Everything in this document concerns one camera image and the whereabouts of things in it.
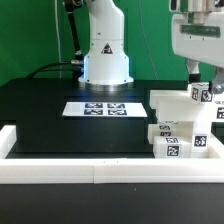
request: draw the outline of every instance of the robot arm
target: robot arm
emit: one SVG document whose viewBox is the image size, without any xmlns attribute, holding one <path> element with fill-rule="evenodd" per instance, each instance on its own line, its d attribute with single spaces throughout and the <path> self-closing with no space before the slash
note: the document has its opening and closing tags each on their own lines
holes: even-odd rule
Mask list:
<svg viewBox="0 0 224 224">
<path fill-rule="evenodd" d="M 210 84 L 214 94 L 224 92 L 223 5 L 223 0 L 170 1 L 170 10 L 176 13 L 172 19 L 174 53 L 187 58 L 189 75 L 198 70 L 198 62 L 215 67 L 215 78 Z"/>
<path fill-rule="evenodd" d="M 90 51 L 84 57 L 84 74 L 79 78 L 79 85 L 102 91 L 132 86 L 129 58 L 124 53 L 123 12 L 113 0 L 65 1 L 73 3 L 73 11 L 84 3 L 89 11 Z"/>
</svg>

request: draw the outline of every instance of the white cube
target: white cube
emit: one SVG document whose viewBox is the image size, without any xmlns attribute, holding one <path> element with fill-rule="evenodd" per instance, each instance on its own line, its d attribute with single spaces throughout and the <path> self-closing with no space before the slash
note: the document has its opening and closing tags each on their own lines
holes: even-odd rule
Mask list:
<svg viewBox="0 0 224 224">
<path fill-rule="evenodd" d="M 191 99 L 198 103 L 213 102 L 213 94 L 209 92 L 207 82 L 193 83 L 191 89 Z"/>
<path fill-rule="evenodd" d="M 155 137 L 153 152 L 155 158 L 190 158 L 191 139 L 185 137 Z"/>
</svg>

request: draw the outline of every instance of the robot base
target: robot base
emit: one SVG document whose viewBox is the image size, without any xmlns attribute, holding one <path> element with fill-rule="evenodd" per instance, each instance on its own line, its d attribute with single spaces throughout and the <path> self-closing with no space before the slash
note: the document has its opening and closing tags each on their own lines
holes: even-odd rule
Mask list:
<svg viewBox="0 0 224 224">
<path fill-rule="evenodd" d="M 123 84 L 117 84 L 117 85 L 99 85 L 99 84 L 92 84 L 88 82 L 81 82 L 79 81 L 79 87 L 89 90 L 95 90 L 95 91 L 105 91 L 105 92 L 116 92 L 121 91 L 125 89 L 133 88 L 134 82 L 126 82 Z"/>
</svg>

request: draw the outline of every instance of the white object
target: white object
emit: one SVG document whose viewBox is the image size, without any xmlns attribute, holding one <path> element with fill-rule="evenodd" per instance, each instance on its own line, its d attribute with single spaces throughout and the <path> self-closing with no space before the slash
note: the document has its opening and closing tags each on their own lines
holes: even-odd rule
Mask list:
<svg viewBox="0 0 224 224">
<path fill-rule="evenodd" d="M 16 140 L 15 126 L 0 131 L 0 153 Z M 224 146 L 211 136 L 211 159 L 5 159 L 1 184 L 224 182 Z"/>
<path fill-rule="evenodd" d="M 174 53 L 195 61 L 208 63 L 216 67 L 224 67 L 224 12 L 206 14 L 204 26 L 219 27 L 221 36 L 211 37 L 191 35 L 181 32 L 182 25 L 188 25 L 184 14 L 175 14 L 172 19 L 172 47 Z"/>
<path fill-rule="evenodd" d="M 155 136 L 180 136 L 192 137 L 192 123 L 178 123 L 178 124 L 149 124 L 148 126 L 148 140 L 150 144 L 154 144 Z"/>
<path fill-rule="evenodd" d="M 147 117 L 141 103 L 68 102 L 63 116 L 70 117 Z"/>
<path fill-rule="evenodd" d="M 211 94 L 208 89 L 208 83 L 192 83 L 190 98 L 198 103 L 213 102 L 213 94 Z"/>
<path fill-rule="evenodd" d="M 90 17 L 90 51 L 81 86 L 116 86 L 133 82 L 124 53 L 124 15 L 113 0 L 86 0 Z"/>
<path fill-rule="evenodd" d="M 152 109 L 156 109 L 158 105 L 158 100 L 160 98 L 172 97 L 174 99 L 179 99 L 179 97 L 189 97 L 191 92 L 191 85 L 188 85 L 188 89 L 185 91 L 178 90 L 151 90 L 150 91 L 150 102 L 149 105 Z"/>
<path fill-rule="evenodd" d="M 217 106 L 215 103 L 194 104 L 190 98 L 161 98 L 156 108 L 158 120 L 167 121 L 216 121 Z"/>
<path fill-rule="evenodd" d="M 156 136 L 154 138 L 153 152 L 156 158 L 190 158 L 191 139 L 179 136 Z"/>
</svg>

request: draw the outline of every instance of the white block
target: white block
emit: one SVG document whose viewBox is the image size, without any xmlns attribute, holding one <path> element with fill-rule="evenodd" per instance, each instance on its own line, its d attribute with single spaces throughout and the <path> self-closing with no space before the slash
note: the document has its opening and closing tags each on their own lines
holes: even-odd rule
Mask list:
<svg viewBox="0 0 224 224">
<path fill-rule="evenodd" d="M 16 142 L 16 127 L 5 125 L 0 131 L 0 159 L 5 159 Z"/>
<path fill-rule="evenodd" d="M 173 136 L 174 130 L 171 126 L 164 126 L 158 124 L 149 124 L 148 126 L 148 140 L 150 144 L 154 144 L 154 137 L 155 136 Z"/>
<path fill-rule="evenodd" d="M 215 103 L 195 104 L 187 98 L 183 100 L 161 98 L 156 116 L 158 120 L 163 121 L 215 121 L 217 106 Z"/>
<path fill-rule="evenodd" d="M 193 83 L 190 98 L 197 103 L 211 103 L 213 94 L 208 89 L 209 84 L 207 82 Z"/>
<path fill-rule="evenodd" d="M 155 158 L 190 158 L 191 139 L 184 137 L 155 137 L 153 152 Z"/>
<path fill-rule="evenodd" d="M 169 136 L 192 137 L 192 127 L 190 125 L 183 126 L 182 124 L 149 124 L 148 126 L 148 140 L 150 144 L 154 144 L 155 136 L 169 137 Z"/>
</svg>

